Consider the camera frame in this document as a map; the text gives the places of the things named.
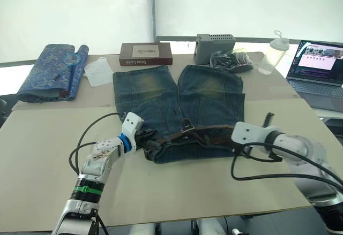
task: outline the laptop screen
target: laptop screen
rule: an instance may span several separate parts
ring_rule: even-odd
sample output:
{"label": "laptop screen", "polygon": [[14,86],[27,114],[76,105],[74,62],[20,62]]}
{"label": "laptop screen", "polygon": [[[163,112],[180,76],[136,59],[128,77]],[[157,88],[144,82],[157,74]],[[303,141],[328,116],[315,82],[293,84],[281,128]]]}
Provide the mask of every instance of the laptop screen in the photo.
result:
{"label": "laptop screen", "polygon": [[343,46],[301,41],[287,79],[343,84]]}

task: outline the laptop keyboard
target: laptop keyboard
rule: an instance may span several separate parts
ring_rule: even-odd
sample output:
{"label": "laptop keyboard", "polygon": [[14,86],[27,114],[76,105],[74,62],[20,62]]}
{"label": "laptop keyboard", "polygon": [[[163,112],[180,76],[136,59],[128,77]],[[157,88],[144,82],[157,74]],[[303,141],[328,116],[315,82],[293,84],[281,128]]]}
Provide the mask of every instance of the laptop keyboard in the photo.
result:
{"label": "laptop keyboard", "polygon": [[310,82],[299,82],[288,80],[289,84],[297,91],[303,93],[317,94],[328,97],[343,98],[341,87],[313,84]]}

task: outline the brown book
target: brown book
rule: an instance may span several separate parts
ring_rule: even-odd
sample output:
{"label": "brown book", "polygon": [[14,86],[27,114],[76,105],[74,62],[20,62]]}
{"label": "brown book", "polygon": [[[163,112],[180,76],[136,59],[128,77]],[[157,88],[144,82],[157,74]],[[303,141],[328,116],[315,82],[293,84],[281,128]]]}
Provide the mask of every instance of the brown book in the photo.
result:
{"label": "brown book", "polygon": [[169,42],[123,43],[119,55],[120,65],[171,65]]}

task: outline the gray device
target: gray device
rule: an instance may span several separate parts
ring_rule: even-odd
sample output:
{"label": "gray device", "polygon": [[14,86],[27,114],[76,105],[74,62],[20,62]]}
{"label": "gray device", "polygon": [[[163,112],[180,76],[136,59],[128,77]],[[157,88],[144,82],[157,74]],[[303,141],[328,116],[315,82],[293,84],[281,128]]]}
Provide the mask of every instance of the gray device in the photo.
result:
{"label": "gray device", "polygon": [[193,60],[196,65],[208,65],[213,53],[233,50],[235,43],[231,34],[198,34]]}
{"label": "gray device", "polygon": [[343,112],[343,46],[301,41],[286,79],[311,107]]}

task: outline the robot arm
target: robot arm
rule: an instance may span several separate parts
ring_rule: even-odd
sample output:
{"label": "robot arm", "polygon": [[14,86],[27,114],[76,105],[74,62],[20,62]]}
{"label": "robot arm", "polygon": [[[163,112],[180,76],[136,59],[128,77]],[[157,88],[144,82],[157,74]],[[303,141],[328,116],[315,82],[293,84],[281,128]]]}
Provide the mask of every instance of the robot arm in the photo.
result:
{"label": "robot arm", "polygon": [[143,119],[130,112],[125,118],[120,136],[98,141],[94,145],[52,235],[96,233],[98,227],[94,219],[112,165],[125,153],[136,151],[135,133],[142,124]]}
{"label": "robot arm", "polygon": [[[325,149],[319,142],[309,141],[301,136],[290,136],[278,131],[275,126],[259,127],[236,123],[232,140],[239,145],[250,142],[264,142],[298,153],[334,172],[327,163]],[[265,146],[257,146],[275,160],[285,160],[292,173],[301,173],[328,179],[342,186],[339,181],[306,161],[284,151]],[[343,194],[327,183],[304,178],[294,178],[295,185],[322,217],[328,232],[343,234]]]}

